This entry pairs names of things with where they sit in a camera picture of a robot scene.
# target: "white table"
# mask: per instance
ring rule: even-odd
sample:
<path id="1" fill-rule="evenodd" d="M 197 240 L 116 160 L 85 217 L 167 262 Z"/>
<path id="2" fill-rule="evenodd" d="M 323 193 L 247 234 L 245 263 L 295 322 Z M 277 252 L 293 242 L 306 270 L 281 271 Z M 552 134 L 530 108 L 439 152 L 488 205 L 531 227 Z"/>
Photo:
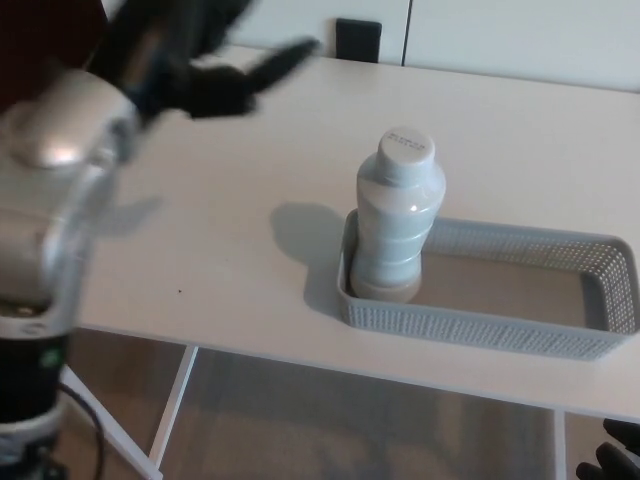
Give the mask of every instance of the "white table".
<path id="1" fill-rule="evenodd" d="M 320 59 L 262 107 L 169 115 L 98 241 L 83 326 L 188 346 L 151 460 L 121 445 L 141 472 L 161 478 L 198 347 L 553 409 L 559 478 L 564 412 L 640 420 L 640 338 L 597 363 L 482 350 L 352 329 L 334 295 L 356 170 L 396 125 L 435 139 L 443 215 L 614 234 L 640 252 L 638 96 Z"/>

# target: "white cabinet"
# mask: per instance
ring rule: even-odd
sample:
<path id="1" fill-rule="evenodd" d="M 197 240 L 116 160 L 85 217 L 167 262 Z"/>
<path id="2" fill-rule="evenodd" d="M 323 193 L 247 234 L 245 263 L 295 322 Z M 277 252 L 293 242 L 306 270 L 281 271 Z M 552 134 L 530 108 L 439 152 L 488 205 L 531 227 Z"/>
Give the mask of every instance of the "white cabinet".
<path id="1" fill-rule="evenodd" d="M 406 65 L 640 90 L 637 0 L 414 0 Z"/>
<path id="2" fill-rule="evenodd" d="M 296 35 L 313 35 L 335 51 L 337 17 L 382 23 L 380 62 L 400 64 L 409 0 L 262 0 L 243 19 L 231 42 L 249 47 L 273 47 Z"/>

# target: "gray plastic basket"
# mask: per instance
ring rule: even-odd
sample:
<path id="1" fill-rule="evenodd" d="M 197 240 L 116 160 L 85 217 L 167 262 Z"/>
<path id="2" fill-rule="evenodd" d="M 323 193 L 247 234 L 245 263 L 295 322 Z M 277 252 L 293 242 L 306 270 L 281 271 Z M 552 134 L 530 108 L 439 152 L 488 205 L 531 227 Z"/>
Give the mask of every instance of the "gray plastic basket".
<path id="1" fill-rule="evenodd" d="M 601 357 L 640 329 L 633 254 L 615 237 L 444 218 L 436 220 L 429 234 L 423 261 L 436 256 L 482 265 L 510 264 L 534 274 L 540 269 L 571 273 L 585 285 L 591 284 L 580 301 L 596 304 L 592 311 L 597 313 L 585 315 L 576 325 L 355 298 L 348 272 L 356 247 L 357 212 L 353 211 L 345 225 L 338 291 L 342 318 L 356 328 L 579 360 Z M 437 274 L 428 268 L 423 272 L 425 277 Z"/>

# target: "white metal leg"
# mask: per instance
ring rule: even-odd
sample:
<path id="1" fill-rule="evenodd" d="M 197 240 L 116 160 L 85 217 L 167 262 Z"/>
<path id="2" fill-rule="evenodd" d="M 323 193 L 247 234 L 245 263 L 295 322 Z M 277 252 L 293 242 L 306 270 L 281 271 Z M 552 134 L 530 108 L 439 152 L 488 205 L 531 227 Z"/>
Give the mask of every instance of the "white metal leg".
<path id="1" fill-rule="evenodd" d="M 182 361 L 180 362 L 180 367 L 178 368 L 178 374 L 176 375 L 173 387 L 171 388 L 171 393 L 169 394 L 167 406 L 164 409 L 162 420 L 160 420 L 160 425 L 158 426 L 158 432 L 153 440 L 153 446 L 151 447 L 149 458 L 158 468 L 160 468 L 160 464 L 162 463 L 162 457 L 164 456 L 164 451 L 167 448 L 173 424 L 178 416 L 182 396 L 187 388 L 189 375 L 191 375 L 191 368 L 193 367 L 197 354 L 198 347 L 187 347 L 185 349 Z"/>
<path id="2" fill-rule="evenodd" d="M 556 480 L 567 480 L 567 433 L 565 413 L 553 411 L 553 443 L 555 449 Z"/>
<path id="3" fill-rule="evenodd" d="M 69 388 L 78 392 L 96 411 L 98 418 L 100 418 L 104 426 L 107 441 L 113 445 L 120 455 L 122 455 L 140 475 L 149 480 L 162 480 L 162 473 L 160 473 L 154 462 L 136 445 L 129 434 L 120 426 L 116 419 L 111 416 L 107 409 L 102 406 L 98 399 L 69 367 L 65 367 L 62 373 L 62 381 Z"/>

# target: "white bottle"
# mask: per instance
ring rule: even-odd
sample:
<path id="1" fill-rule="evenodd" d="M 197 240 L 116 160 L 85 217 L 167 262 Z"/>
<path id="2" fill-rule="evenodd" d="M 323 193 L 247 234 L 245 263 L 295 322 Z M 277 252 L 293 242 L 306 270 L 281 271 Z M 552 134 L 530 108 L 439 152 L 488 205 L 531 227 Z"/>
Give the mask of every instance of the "white bottle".
<path id="1" fill-rule="evenodd" d="M 388 131 L 358 171 L 358 248 L 351 268 L 356 296 L 406 303 L 422 281 L 421 250 L 446 189 L 431 138 Z"/>

